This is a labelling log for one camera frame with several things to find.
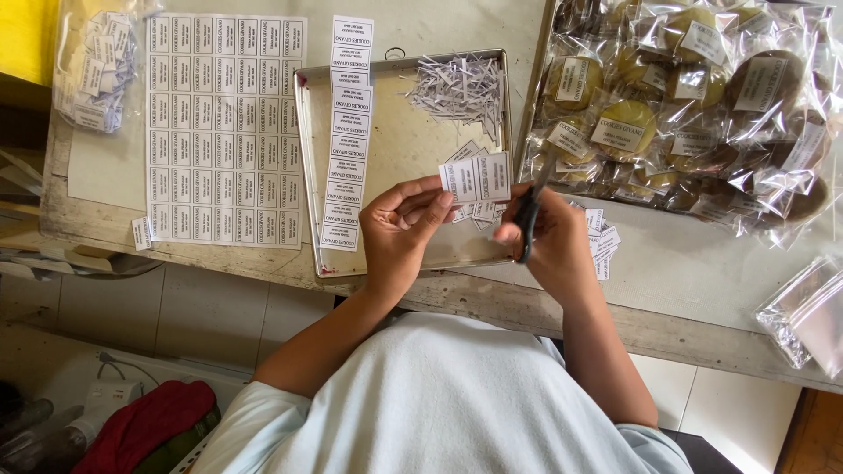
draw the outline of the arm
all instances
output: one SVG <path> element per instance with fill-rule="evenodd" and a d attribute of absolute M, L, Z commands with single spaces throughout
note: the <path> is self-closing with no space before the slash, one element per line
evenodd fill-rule
<path fill-rule="evenodd" d="M 427 242 L 454 219 L 439 176 L 395 185 L 360 212 L 368 278 L 324 318 L 285 342 L 253 381 L 313 398 L 418 277 Z"/>
<path fill-rule="evenodd" d="M 529 183 L 513 188 L 527 191 Z M 565 363 L 571 377 L 606 413 L 612 423 L 656 427 L 656 405 L 618 337 L 609 306 L 597 281 L 583 211 L 544 189 L 534 228 L 533 253 L 527 268 L 564 310 Z M 512 224 L 513 210 L 495 238 L 513 244 L 520 255 L 521 232 Z"/>

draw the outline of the white t-shirt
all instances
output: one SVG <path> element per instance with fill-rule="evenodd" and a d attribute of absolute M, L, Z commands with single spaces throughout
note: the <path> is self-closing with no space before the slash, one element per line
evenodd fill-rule
<path fill-rule="evenodd" d="M 311 401 L 260 382 L 232 402 L 195 474 L 691 474 L 673 440 L 613 425 L 550 341 L 409 313 Z"/>

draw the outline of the tiled floor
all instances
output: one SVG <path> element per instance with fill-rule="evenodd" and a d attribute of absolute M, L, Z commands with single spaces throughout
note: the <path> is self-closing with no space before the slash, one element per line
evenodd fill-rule
<path fill-rule="evenodd" d="M 282 342 L 333 307 L 328 294 L 194 267 L 140 277 L 3 277 L 0 318 L 93 341 L 251 373 Z M 703 436 L 744 474 L 770 474 L 800 388 L 633 356 L 658 406 L 659 425 Z"/>

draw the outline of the black scissors handle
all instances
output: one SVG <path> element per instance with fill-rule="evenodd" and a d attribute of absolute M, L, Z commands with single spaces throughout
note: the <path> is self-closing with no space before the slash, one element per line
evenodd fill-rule
<path fill-rule="evenodd" d="M 521 229 L 521 239 L 524 248 L 521 256 L 516 260 L 518 263 L 526 263 L 529 254 L 533 251 L 533 227 L 535 218 L 539 215 L 541 204 L 534 197 L 535 185 L 530 186 L 527 192 L 516 200 L 518 211 L 513 217 L 513 224 Z"/>

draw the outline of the scissors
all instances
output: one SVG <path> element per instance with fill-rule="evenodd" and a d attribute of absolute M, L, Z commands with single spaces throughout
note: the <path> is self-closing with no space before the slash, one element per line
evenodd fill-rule
<path fill-rule="evenodd" d="M 534 181 L 527 192 L 515 201 L 518 210 L 513 217 L 513 224 L 521 229 L 521 237 L 524 242 L 524 250 L 516 260 L 518 263 L 526 263 L 530 252 L 533 251 L 533 227 L 535 227 L 535 218 L 539 215 L 539 209 L 541 208 L 539 196 L 541 191 L 545 189 L 550 174 L 555 170 L 556 156 L 547 156 L 545 163 L 542 165 L 539 179 Z"/>

